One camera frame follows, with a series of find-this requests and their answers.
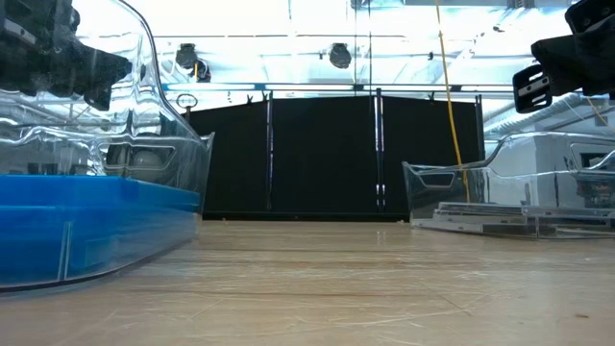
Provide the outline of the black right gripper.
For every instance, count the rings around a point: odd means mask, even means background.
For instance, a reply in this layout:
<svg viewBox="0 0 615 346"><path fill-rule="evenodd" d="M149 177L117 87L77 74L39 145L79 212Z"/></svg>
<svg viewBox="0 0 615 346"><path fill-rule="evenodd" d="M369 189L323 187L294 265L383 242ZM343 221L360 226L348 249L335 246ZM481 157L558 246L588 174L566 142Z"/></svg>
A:
<svg viewBox="0 0 615 346"><path fill-rule="evenodd" d="M515 110L532 113L581 89L615 94L615 0L578 0L565 13L572 34L534 42L531 65L512 78Z"/></svg>

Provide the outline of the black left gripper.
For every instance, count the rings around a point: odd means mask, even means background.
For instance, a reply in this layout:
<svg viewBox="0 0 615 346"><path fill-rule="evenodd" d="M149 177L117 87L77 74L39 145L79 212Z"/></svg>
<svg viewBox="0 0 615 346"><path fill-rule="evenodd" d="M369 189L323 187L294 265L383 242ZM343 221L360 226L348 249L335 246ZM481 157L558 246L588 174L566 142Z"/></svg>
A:
<svg viewBox="0 0 615 346"><path fill-rule="evenodd" d="M73 0L0 0L0 89L35 96L58 41L81 22ZM108 111L111 87L133 70L126 58L71 41L55 52L55 89L83 94L89 106Z"/></svg>

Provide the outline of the round ceiling lamp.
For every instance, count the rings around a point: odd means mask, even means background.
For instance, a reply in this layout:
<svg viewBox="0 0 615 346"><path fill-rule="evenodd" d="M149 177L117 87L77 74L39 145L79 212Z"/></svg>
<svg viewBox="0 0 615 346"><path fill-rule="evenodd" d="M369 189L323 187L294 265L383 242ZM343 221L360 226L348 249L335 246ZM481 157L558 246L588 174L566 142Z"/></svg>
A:
<svg viewBox="0 0 615 346"><path fill-rule="evenodd" d="M184 69L192 69L198 61L194 43L181 43L176 51L175 62Z"/></svg>
<svg viewBox="0 0 615 346"><path fill-rule="evenodd" d="M339 69L347 69L352 62L352 55L346 43L334 43L329 53L330 63Z"/></svg>

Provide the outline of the clear plastic bin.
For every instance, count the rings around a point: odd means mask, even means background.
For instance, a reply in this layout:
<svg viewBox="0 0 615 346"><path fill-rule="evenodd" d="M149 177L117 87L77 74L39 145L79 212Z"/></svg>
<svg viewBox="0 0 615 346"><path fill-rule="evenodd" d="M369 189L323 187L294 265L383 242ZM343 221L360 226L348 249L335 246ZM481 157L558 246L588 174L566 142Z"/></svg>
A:
<svg viewBox="0 0 615 346"><path fill-rule="evenodd" d="M81 22L75 34L62 37L51 51L49 71L38 78L45 89L35 96L0 89L0 175L113 176L104 168L112 144L172 147L175 154L168 165L172 175L157 185L199 193L201 210L193 212L197 222L206 196L213 138L198 136L167 101L146 20L126 0L73 0L73 7ZM55 52L71 41L133 64L132 72L111 87L108 111L89 106L83 94L55 89ZM0 290L0 294L110 273Z"/></svg>
<svg viewBox="0 0 615 346"><path fill-rule="evenodd" d="M458 166L404 163L409 222L433 219L440 202L615 209L615 137L528 133L504 138L484 161ZM445 213L494 213L444 211ZM580 220L533 216L589 224Z"/></svg>

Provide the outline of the black folding partition screen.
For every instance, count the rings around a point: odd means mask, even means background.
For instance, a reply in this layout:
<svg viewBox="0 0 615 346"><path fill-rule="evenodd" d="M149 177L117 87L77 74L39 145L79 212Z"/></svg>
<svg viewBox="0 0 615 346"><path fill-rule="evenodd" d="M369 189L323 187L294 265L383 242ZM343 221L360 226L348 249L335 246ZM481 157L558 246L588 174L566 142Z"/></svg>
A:
<svg viewBox="0 0 615 346"><path fill-rule="evenodd" d="M484 158L471 102L274 98L194 111L189 122L214 137L208 219L405 219L404 163Z"/></svg>

